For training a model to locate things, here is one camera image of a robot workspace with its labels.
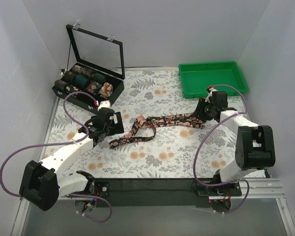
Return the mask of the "black floral necktie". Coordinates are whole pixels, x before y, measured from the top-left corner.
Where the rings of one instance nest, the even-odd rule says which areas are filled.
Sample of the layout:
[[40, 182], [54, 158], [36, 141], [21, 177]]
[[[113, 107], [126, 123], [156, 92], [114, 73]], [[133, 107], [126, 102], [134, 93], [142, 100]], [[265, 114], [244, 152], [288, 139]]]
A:
[[[160, 117], [147, 117], [139, 115], [131, 129], [122, 137], [109, 142], [110, 149], [131, 143], [148, 142], [155, 138], [157, 128], [170, 126], [185, 126], [202, 129], [205, 125], [205, 119], [195, 116], [193, 113], [168, 115]], [[140, 129], [151, 129], [153, 135], [149, 137], [136, 136]]]

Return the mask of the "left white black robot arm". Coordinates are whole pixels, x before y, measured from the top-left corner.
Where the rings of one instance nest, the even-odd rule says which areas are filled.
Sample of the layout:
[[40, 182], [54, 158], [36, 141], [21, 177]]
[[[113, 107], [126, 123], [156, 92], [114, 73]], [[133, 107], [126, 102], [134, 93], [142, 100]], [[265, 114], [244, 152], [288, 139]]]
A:
[[62, 174], [106, 137], [123, 132], [121, 113], [101, 108], [78, 130], [70, 144], [62, 146], [40, 162], [30, 161], [25, 166], [20, 196], [43, 211], [49, 210], [60, 197], [75, 193], [91, 196], [95, 190], [95, 179], [91, 174], [85, 171], [77, 171], [66, 177]]

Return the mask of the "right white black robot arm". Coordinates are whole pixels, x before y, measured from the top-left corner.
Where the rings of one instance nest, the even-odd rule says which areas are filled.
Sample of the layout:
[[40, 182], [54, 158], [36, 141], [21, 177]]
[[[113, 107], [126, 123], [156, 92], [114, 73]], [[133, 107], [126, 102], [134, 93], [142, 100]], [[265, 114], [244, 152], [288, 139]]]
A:
[[204, 183], [196, 177], [195, 181], [199, 185], [212, 187], [217, 195], [222, 196], [230, 190], [230, 184], [252, 172], [274, 166], [275, 148], [272, 128], [253, 123], [244, 116], [245, 112], [229, 107], [225, 91], [208, 88], [207, 97], [199, 99], [194, 115], [205, 121], [217, 122], [206, 134], [206, 139], [222, 125], [236, 134], [234, 160], [218, 170], [209, 183]]

